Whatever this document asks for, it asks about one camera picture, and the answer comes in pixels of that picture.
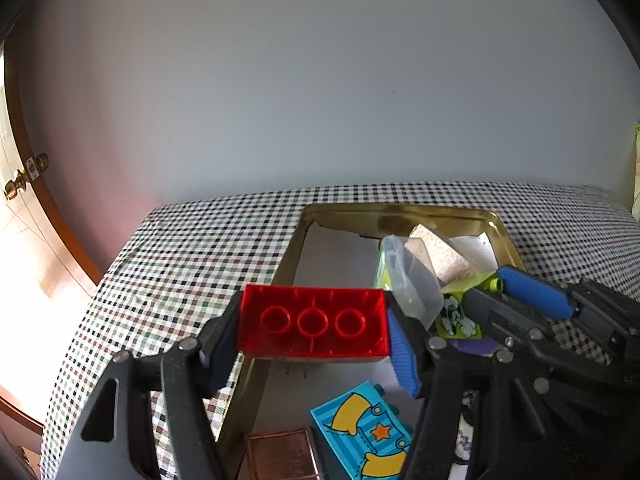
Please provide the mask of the purple square box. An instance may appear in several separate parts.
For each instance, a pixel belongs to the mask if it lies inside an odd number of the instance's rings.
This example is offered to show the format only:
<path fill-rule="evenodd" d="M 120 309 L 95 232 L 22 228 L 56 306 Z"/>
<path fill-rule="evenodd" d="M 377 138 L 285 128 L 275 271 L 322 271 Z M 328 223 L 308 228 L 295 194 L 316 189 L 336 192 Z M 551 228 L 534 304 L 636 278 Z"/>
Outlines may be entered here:
<path fill-rule="evenodd" d="M 458 351 L 472 356 L 492 356 L 500 348 L 500 344 L 490 337 L 480 339 L 458 339 L 452 338 L 448 342 Z"/>

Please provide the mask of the checkered tablecloth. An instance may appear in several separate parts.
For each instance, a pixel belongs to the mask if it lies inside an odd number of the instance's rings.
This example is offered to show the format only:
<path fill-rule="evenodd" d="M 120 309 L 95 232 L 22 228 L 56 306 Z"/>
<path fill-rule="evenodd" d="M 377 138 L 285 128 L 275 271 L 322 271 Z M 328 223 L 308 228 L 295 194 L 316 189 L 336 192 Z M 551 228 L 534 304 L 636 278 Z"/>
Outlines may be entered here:
<path fill-rule="evenodd" d="M 113 354 L 153 354 L 194 334 L 242 285 L 268 283 L 311 204 L 398 203 L 485 209 L 506 227 L 526 270 L 550 282 L 588 276 L 639 293 L 639 226 L 590 185 L 410 182 L 334 185 L 156 208 L 105 272 L 56 378 L 40 472 L 58 473 L 78 416 Z"/>

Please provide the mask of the brass door knob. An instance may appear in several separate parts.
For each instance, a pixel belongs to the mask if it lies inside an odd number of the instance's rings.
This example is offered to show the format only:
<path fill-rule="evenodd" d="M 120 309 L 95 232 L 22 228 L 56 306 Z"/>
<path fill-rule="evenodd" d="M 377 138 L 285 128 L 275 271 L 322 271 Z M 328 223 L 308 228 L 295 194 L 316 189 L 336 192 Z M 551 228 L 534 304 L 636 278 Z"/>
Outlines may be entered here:
<path fill-rule="evenodd" d="M 3 196 L 6 200 L 15 200 L 21 191 L 25 191 L 27 185 L 39 179 L 49 168 L 49 157 L 46 153 L 29 157 L 25 162 L 25 170 L 15 170 L 13 178 L 6 182 Z"/>

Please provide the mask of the clear plastic yellow case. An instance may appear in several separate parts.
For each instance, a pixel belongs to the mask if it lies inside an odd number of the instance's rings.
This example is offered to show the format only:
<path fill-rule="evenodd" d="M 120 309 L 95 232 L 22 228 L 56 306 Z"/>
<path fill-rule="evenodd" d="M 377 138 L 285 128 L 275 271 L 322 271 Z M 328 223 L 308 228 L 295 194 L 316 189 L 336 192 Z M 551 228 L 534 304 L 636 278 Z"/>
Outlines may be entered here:
<path fill-rule="evenodd" d="M 378 248 L 374 287 L 392 292 L 404 315 L 429 330 L 442 310 L 444 296 L 423 240 L 387 235 Z"/>

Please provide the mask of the cyan toy brick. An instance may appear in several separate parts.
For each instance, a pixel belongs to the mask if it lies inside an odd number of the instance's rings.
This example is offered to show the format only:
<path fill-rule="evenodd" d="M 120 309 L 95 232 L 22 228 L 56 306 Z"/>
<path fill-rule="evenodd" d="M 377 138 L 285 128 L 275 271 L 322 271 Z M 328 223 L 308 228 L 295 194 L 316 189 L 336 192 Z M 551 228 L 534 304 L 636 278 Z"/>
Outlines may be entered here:
<path fill-rule="evenodd" d="M 411 434 L 372 382 L 310 410 L 310 416 L 349 479 L 398 479 Z"/>

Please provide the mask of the red toy brick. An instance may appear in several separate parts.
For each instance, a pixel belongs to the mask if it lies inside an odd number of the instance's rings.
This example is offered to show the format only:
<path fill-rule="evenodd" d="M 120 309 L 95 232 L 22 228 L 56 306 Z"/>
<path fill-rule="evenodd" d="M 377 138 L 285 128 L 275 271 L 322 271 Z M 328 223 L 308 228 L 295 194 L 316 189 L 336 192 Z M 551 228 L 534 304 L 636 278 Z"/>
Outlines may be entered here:
<path fill-rule="evenodd" d="M 248 285 L 235 342 L 253 359 L 378 361 L 390 354 L 385 294 L 373 288 Z"/>

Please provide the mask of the gold metal tin box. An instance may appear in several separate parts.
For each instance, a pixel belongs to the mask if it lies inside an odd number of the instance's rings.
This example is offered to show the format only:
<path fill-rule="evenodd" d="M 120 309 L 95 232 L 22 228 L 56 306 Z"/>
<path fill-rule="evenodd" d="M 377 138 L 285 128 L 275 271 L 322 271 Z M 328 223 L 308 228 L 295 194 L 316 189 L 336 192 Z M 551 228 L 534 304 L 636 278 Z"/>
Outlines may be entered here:
<path fill-rule="evenodd" d="M 415 204 L 325 204 L 303 209 L 271 284 L 296 285 L 294 278 L 300 254 L 307 231 L 313 224 L 356 233 L 378 242 L 386 235 L 406 236 L 418 224 L 424 224 L 447 238 L 486 234 L 499 266 L 524 266 L 506 227 L 490 210 Z M 228 474 L 233 479 L 239 479 L 247 436 L 258 434 L 253 428 L 272 362 L 255 359 L 243 362 L 222 424 L 218 444 Z"/>

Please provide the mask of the green yellow hanging cloth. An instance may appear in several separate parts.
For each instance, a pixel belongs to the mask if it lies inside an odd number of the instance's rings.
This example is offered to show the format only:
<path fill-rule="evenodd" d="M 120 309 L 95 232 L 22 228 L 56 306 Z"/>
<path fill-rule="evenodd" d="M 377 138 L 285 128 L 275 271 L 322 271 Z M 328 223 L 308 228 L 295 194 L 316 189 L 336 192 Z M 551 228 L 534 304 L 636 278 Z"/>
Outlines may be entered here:
<path fill-rule="evenodd" d="M 640 220 L 640 120 L 634 125 L 634 196 L 632 196 L 631 214 Z"/>

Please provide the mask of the lime green toy brick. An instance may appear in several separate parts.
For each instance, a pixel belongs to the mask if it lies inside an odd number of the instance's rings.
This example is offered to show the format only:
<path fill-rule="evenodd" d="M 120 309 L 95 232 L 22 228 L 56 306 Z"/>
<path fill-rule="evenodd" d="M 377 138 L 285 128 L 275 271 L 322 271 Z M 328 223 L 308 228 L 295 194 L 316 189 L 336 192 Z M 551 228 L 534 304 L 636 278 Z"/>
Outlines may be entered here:
<path fill-rule="evenodd" d="M 479 287 L 488 292 L 503 292 L 503 282 L 496 272 L 458 278 L 442 288 L 444 303 L 435 321 L 437 335 L 445 339 L 480 340 L 482 330 L 463 311 L 462 298 L 468 290 Z"/>

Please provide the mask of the white paper liner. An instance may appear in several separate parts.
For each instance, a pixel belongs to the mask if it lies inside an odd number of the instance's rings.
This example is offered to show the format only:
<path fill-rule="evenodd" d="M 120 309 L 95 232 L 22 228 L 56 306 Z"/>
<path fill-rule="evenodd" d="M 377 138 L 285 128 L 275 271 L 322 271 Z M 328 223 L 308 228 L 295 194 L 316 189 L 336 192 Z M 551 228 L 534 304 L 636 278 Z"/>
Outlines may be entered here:
<path fill-rule="evenodd" d="M 313 224 L 307 231 L 294 283 L 321 287 L 371 287 L 378 268 L 378 241 Z M 283 362 L 270 364 L 253 430 L 261 434 L 312 424 L 310 410 L 368 380 L 386 390 L 413 424 L 421 407 L 396 382 L 390 361 L 361 363 Z"/>

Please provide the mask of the wooden door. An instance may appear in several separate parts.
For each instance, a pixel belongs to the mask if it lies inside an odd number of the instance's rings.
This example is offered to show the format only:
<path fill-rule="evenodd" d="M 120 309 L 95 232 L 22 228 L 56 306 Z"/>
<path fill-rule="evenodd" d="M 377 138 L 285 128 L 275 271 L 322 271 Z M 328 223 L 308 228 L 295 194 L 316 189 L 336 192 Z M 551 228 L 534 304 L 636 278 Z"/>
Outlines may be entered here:
<path fill-rule="evenodd" d="M 79 294 L 91 297 L 103 272 L 81 247 L 49 190 L 47 171 L 15 200 L 3 189 L 14 171 L 43 152 L 29 139 L 18 75 L 20 32 L 1 41 L 1 277 L 20 292 L 46 299 Z"/>

